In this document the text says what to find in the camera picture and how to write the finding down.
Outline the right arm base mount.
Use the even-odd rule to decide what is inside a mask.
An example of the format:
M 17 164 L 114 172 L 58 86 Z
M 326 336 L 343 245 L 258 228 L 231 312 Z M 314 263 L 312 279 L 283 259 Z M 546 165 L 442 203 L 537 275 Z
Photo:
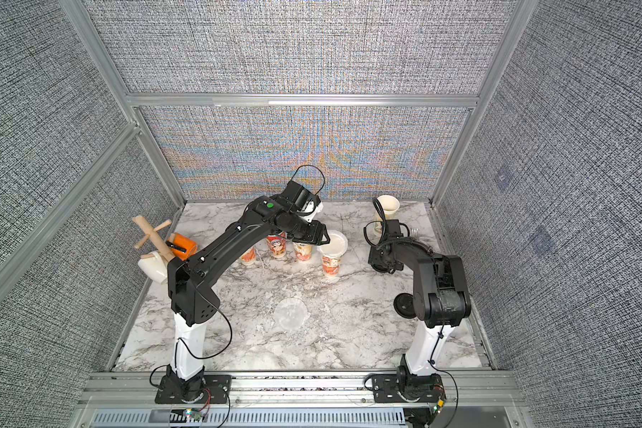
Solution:
M 429 404 L 441 408 L 447 402 L 442 378 L 438 374 L 371 374 L 365 386 L 372 392 L 374 401 L 380 404 Z

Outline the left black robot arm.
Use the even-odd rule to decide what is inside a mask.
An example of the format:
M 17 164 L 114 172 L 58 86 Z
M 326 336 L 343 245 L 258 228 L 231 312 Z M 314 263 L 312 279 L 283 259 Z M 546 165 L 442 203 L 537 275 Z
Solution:
M 203 370 L 204 328 L 220 307 L 212 291 L 219 278 L 251 247 L 270 235 L 284 232 L 296 243 L 322 245 L 330 238 L 326 225 L 314 216 L 322 210 L 315 194 L 288 198 L 283 194 L 260 196 L 215 241 L 187 260 L 168 265 L 169 299 L 175 314 L 174 357 L 170 362 L 178 379 L 187 381 Z

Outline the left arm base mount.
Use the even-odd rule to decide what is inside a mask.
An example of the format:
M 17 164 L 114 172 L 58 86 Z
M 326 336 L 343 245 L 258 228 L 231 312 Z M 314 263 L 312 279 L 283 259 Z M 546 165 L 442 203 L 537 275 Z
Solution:
M 160 390 L 154 398 L 155 404 L 226 404 L 232 385 L 232 376 L 194 376 L 181 380 L 175 374 L 167 374 L 160 381 Z

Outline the red flower paper cup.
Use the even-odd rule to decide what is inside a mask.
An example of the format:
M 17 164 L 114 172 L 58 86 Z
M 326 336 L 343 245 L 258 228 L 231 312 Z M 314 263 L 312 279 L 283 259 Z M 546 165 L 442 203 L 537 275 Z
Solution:
M 340 259 L 326 258 L 326 257 L 323 257 L 321 254 L 322 269 L 324 272 L 324 276 L 328 281 L 335 281 L 339 278 L 341 259 L 342 258 Z

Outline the yellow patterned paper cup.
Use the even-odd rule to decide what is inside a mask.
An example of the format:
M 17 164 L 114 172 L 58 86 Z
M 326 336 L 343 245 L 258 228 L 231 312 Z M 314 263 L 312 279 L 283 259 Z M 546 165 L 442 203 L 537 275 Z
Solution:
M 257 259 L 257 253 L 255 247 L 251 247 L 248 251 L 246 251 L 241 257 L 240 261 L 244 266 L 251 266 L 256 262 Z

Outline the red patterned paper cup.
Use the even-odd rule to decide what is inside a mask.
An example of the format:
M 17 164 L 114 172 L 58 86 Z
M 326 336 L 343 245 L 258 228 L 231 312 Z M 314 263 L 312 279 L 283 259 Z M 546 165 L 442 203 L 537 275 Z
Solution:
M 285 257 L 285 253 L 286 253 L 285 233 L 281 233 L 279 235 L 268 235 L 267 246 L 273 258 L 281 259 Z

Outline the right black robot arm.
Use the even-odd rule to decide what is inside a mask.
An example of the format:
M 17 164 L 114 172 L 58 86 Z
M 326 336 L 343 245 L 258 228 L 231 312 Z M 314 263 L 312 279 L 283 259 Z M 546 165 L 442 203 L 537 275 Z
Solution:
M 383 274 L 412 271 L 412 292 L 398 295 L 393 306 L 401 317 L 420 321 L 401 365 L 412 376 L 430 376 L 447 340 L 471 314 L 463 260 L 404 235 L 396 219 L 383 221 L 381 228 L 379 241 L 368 241 L 368 264 Z

